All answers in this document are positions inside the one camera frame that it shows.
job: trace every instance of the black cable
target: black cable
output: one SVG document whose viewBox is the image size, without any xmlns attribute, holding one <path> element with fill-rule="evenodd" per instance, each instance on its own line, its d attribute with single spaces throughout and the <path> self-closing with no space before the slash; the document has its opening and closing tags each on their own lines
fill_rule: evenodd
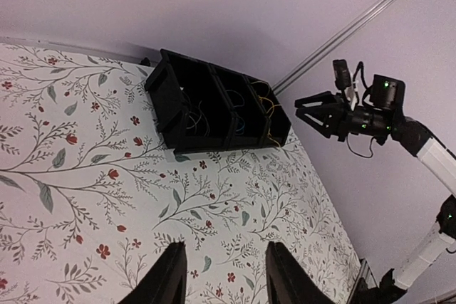
<svg viewBox="0 0 456 304">
<path fill-rule="evenodd" d="M 366 158 L 366 159 L 370 159 L 370 158 L 373 157 L 372 143 L 373 143 L 373 140 L 375 139 L 374 137 L 372 137 L 372 138 L 370 139 L 370 144 L 369 144 L 370 156 L 365 156 L 365 155 L 360 154 L 360 153 L 357 153 L 357 152 L 355 152 L 355 151 L 353 151 L 353 150 L 351 149 L 350 142 L 348 142 L 348 136 L 349 136 L 349 135 L 350 135 L 350 134 L 347 135 L 347 146 L 348 146 L 348 149 L 350 150 L 351 153 L 357 155 L 358 157 L 362 157 L 362 158 Z"/>
<path fill-rule="evenodd" d="M 358 63 L 358 67 L 361 70 L 361 81 L 363 82 L 363 86 L 365 89 L 368 89 L 368 84 L 366 83 L 366 80 L 364 78 L 364 63 L 363 62 Z"/>
</svg>

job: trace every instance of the green leaf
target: green leaf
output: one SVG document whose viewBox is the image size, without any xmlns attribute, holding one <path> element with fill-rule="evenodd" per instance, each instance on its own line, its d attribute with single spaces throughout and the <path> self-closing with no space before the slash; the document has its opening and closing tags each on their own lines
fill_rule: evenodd
<svg viewBox="0 0 456 304">
<path fill-rule="evenodd" d="M 57 74 L 64 70 L 65 70 L 65 68 L 54 68 L 53 70 L 51 70 L 50 74 Z"/>
<path fill-rule="evenodd" d="M 17 184 L 14 180 L 9 179 L 8 177 L 2 176 L 1 174 L 0 174 L 0 182 L 6 184 L 6 185 L 9 186 L 9 187 L 13 187 L 13 188 L 20 189 L 20 190 L 22 190 L 23 192 L 25 191 L 25 190 L 22 189 L 21 186 L 19 186 L 19 184 Z"/>
<path fill-rule="evenodd" d="M 246 211 L 242 212 L 242 226 L 245 226 L 250 219 L 250 214 L 247 213 Z"/>
<path fill-rule="evenodd" d="M 78 107 L 78 101 L 76 101 L 74 104 L 69 105 L 67 108 L 65 108 L 64 112 L 67 114 L 67 116 L 70 116 L 74 113 L 76 110 L 76 107 Z"/>
<path fill-rule="evenodd" d="M 40 188 L 40 200 L 43 203 L 44 207 L 49 210 L 52 214 L 52 209 L 54 208 L 54 202 L 52 200 L 51 188 L 40 181 L 36 181 L 38 187 Z"/>
<path fill-rule="evenodd" d="M 54 89 L 54 86 L 53 86 L 53 85 L 48 86 L 48 87 L 47 87 L 47 91 L 48 91 L 49 97 L 50 97 L 55 103 L 57 103 L 57 102 L 56 102 L 56 96 L 57 96 L 57 94 L 56 94 L 56 90 Z"/>
<path fill-rule="evenodd" d="M 78 267 L 76 264 L 74 264 L 73 268 L 71 269 L 71 272 L 70 272 L 70 278 L 71 276 L 78 270 Z"/>
<path fill-rule="evenodd" d="M 244 276 L 244 278 L 245 278 L 247 285 L 253 290 L 255 287 L 254 282 L 251 279 L 247 278 L 246 276 Z"/>
<path fill-rule="evenodd" d="M 141 69 L 140 67 L 136 67 L 138 68 L 138 70 L 144 75 L 144 76 L 149 76 L 149 74 L 147 74 L 147 72 L 143 69 Z"/>
<path fill-rule="evenodd" d="M 58 152 L 58 154 L 56 155 L 56 157 L 54 159 L 52 159 L 52 165 L 58 169 L 59 167 L 62 167 L 63 166 L 63 163 L 65 163 L 65 156 L 66 156 L 66 151 L 65 149 L 63 148 L 62 150 L 60 150 Z"/>
<path fill-rule="evenodd" d="M 93 64 L 98 64 L 98 62 L 95 61 L 93 58 L 91 58 L 89 55 L 87 55 L 87 59 L 89 60 L 89 62 L 91 62 Z"/>
<path fill-rule="evenodd" d="M 97 164 L 101 162 L 103 159 L 105 159 L 109 154 L 96 154 L 95 156 L 92 157 L 90 160 L 93 164 Z"/>
<path fill-rule="evenodd" d="M 185 156 L 184 154 L 178 154 L 176 156 L 176 161 L 179 162 L 179 163 L 185 162 L 186 160 L 190 160 L 190 158 Z"/>
<path fill-rule="evenodd" d="M 168 208 L 170 208 L 170 205 L 167 205 L 163 210 L 162 212 L 160 213 L 160 215 L 158 215 L 158 217 L 161 219 L 164 215 L 166 215 L 166 213 L 168 212 Z"/>
<path fill-rule="evenodd" d="M 176 200 L 177 206 L 180 206 L 182 204 L 182 200 L 180 199 L 179 193 L 177 192 L 176 189 L 172 190 L 172 196 Z"/>
<path fill-rule="evenodd" d="M 209 256 L 205 256 L 205 257 L 204 257 L 204 267 L 203 267 L 201 273 L 204 273 L 204 272 L 206 272 L 207 270 L 209 270 L 210 267 L 211 267 L 211 264 L 212 264 L 211 258 L 210 258 Z"/>
<path fill-rule="evenodd" d="M 83 284 L 79 284 L 79 287 L 81 288 L 82 291 L 90 293 L 90 289 L 85 287 Z"/>
<path fill-rule="evenodd" d="M 190 210 L 190 213 L 192 216 L 196 217 L 197 219 L 202 220 L 201 216 L 198 214 L 198 212 L 196 210 Z"/>
<path fill-rule="evenodd" d="M 101 73 L 100 76 L 98 76 L 98 86 L 101 86 L 108 80 L 108 77 L 106 76 L 105 73 Z"/>
</svg>

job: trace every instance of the red flower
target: red flower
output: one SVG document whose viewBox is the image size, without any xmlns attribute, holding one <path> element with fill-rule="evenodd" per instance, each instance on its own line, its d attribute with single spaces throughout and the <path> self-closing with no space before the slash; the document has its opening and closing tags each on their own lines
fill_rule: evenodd
<svg viewBox="0 0 456 304">
<path fill-rule="evenodd" d="M 48 63 L 55 65 L 58 62 L 58 59 L 55 57 L 48 58 Z"/>
<path fill-rule="evenodd" d="M 136 146 L 142 146 L 143 145 L 143 140 L 141 138 L 138 138 L 138 137 L 133 139 L 133 142 L 135 142 Z"/>
<path fill-rule="evenodd" d="M 78 138 L 75 135 L 73 135 L 72 133 L 67 135 L 65 139 L 68 142 L 68 144 L 70 144 L 70 145 L 78 144 Z"/>
<path fill-rule="evenodd" d="M 141 241 L 138 241 L 138 239 L 133 239 L 133 242 L 131 244 L 133 247 L 139 248 L 141 246 Z"/>
<path fill-rule="evenodd" d="M 111 255 L 111 252 L 109 252 L 109 247 L 101 244 L 97 248 L 97 253 L 100 254 L 102 259 L 106 259 L 107 256 Z"/>
<path fill-rule="evenodd" d="M 13 86 L 13 84 L 9 81 L 5 81 L 1 84 L 2 87 L 5 87 L 6 89 L 9 89 Z"/>
<path fill-rule="evenodd" d="M 132 116 L 130 118 L 131 121 L 133 121 L 134 126 L 138 125 L 140 123 L 140 119 L 136 116 Z"/>
<path fill-rule="evenodd" d="M 111 169 L 111 170 L 109 170 L 109 172 L 108 172 L 108 176 L 109 176 L 109 178 L 115 180 L 117 177 L 119 177 L 119 173 L 118 173 L 117 170 Z"/>
<path fill-rule="evenodd" d="M 234 279 L 236 279 L 236 276 L 234 275 L 233 272 L 228 273 L 228 283 L 234 283 Z"/>
<path fill-rule="evenodd" d="M 92 103 L 92 112 L 95 112 L 98 108 L 100 108 L 100 105 L 97 103 Z"/>
<path fill-rule="evenodd" d="M 0 289 L 4 290 L 8 281 L 6 279 L 0 278 Z"/>
</svg>

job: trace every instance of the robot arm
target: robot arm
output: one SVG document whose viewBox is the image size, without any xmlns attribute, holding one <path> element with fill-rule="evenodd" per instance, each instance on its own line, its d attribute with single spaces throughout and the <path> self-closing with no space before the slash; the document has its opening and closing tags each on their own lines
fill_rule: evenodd
<svg viewBox="0 0 456 304">
<path fill-rule="evenodd" d="M 378 288 L 360 292 L 352 303 L 390 304 L 407 293 L 415 280 L 453 245 L 456 239 L 456 156 L 420 122 L 403 115 L 405 94 L 403 81 L 374 75 L 371 87 L 366 86 L 363 64 L 357 71 L 366 91 L 359 104 L 356 85 L 344 60 L 333 62 L 336 73 L 336 95 L 324 92 L 295 102 L 296 116 L 323 136 L 338 136 L 344 141 L 348 134 L 370 135 L 378 144 L 385 144 L 389 135 L 412 156 L 417 157 L 451 192 L 437 215 L 429 233 L 408 256 L 401 267 L 389 270 Z M 355 90 L 356 105 L 353 105 Z M 370 96 L 371 104 L 365 99 Z"/>
</svg>

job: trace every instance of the floral tablecloth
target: floral tablecloth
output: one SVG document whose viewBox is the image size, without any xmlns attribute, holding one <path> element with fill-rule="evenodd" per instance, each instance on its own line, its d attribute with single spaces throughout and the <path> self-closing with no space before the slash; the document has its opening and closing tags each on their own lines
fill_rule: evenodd
<svg viewBox="0 0 456 304">
<path fill-rule="evenodd" d="M 295 134 L 176 160 L 151 70 L 0 45 L 0 303 L 116 303 L 171 241 L 187 246 L 188 303 L 266 303 L 270 240 L 346 302 L 359 262 Z"/>
</svg>

